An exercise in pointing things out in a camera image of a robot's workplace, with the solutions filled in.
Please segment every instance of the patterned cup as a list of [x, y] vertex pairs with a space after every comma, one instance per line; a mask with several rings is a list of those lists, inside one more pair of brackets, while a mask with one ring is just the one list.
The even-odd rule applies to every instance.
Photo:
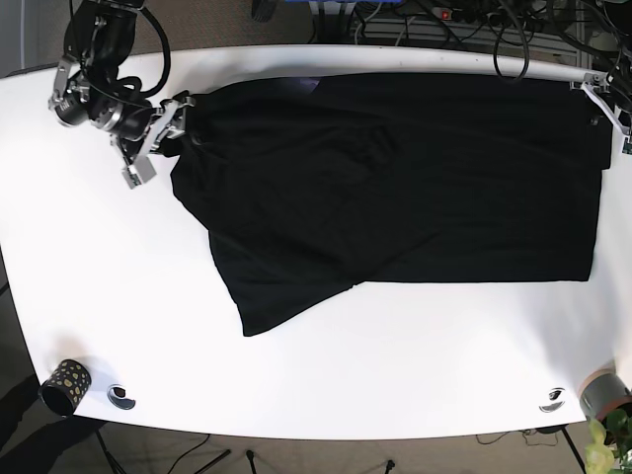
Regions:
[[76, 360], [64, 360], [39, 388], [39, 397], [50, 411], [69, 417], [92, 384], [90, 373]]

